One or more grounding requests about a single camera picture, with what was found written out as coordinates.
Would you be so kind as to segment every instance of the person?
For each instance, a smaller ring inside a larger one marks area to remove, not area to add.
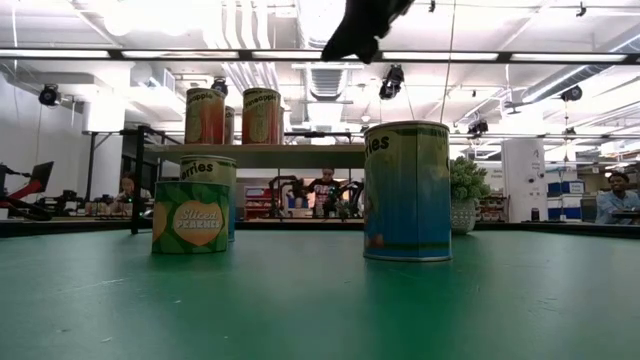
[[[628,191],[629,177],[620,172],[614,172],[609,176],[611,191],[598,195],[596,202],[598,213],[596,224],[629,225],[634,219],[621,219],[613,215],[620,212],[639,212],[640,198],[635,192]]]
[[[334,189],[340,188],[340,183],[333,179],[334,169],[322,169],[322,178],[315,179],[309,184],[308,192],[316,195],[316,201],[313,206],[313,215],[320,216],[324,214],[323,205],[329,199],[329,194]]]
[[[111,204],[111,212],[126,212],[125,204],[131,203],[134,197],[134,191],[136,188],[133,173],[124,173],[122,175],[122,179],[120,179],[120,187],[122,188],[122,192],[116,196],[114,202]],[[149,200],[152,198],[149,190],[140,189],[140,198],[142,200]]]

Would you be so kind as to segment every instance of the wooden shelf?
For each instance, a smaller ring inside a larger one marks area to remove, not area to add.
[[[363,145],[146,145],[146,151],[175,163],[184,155],[224,156],[244,169],[364,168]]]

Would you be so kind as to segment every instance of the orange can label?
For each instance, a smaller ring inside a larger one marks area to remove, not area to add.
[[[185,144],[222,144],[224,141],[224,98],[213,89],[187,90]]]

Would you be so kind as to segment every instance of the laptop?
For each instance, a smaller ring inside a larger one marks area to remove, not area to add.
[[[34,192],[34,194],[43,193],[47,191],[47,185],[49,185],[49,178],[51,177],[51,171],[53,170],[53,161],[48,163],[36,165],[31,171],[31,180],[29,183],[36,181],[40,182],[40,188]]]

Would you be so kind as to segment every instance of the blue box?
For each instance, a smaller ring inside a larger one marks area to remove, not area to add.
[[[573,180],[548,184],[548,192],[552,194],[584,194],[584,181]]]

